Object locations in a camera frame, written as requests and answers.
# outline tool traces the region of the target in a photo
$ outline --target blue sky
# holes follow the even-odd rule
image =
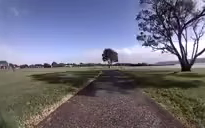
[[[138,0],[0,0],[0,60],[101,62],[107,47],[121,62],[159,60],[136,41],[138,9]]]

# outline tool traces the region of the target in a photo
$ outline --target path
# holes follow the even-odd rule
[[[130,78],[119,71],[104,71],[38,127],[182,128],[182,125],[136,89]]]

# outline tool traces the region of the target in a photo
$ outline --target building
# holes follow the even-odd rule
[[[0,61],[0,69],[8,69],[9,68],[9,63],[5,60]]]

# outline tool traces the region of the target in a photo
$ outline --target green grass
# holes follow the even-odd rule
[[[39,114],[98,73],[88,68],[0,71],[0,111],[7,127]]]
[[[139,69],[129,73],[143,91],[187,127],[205,128],[205,69]]]

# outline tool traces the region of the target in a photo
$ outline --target grass field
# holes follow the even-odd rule
[[[93,68],[0,71],[0,111],[7,127],[21,126],[98,73]]]
[[[194,69],[192,73],[177,70],[142,68],[125,72],[187,127],[205,128],[205,69]]]

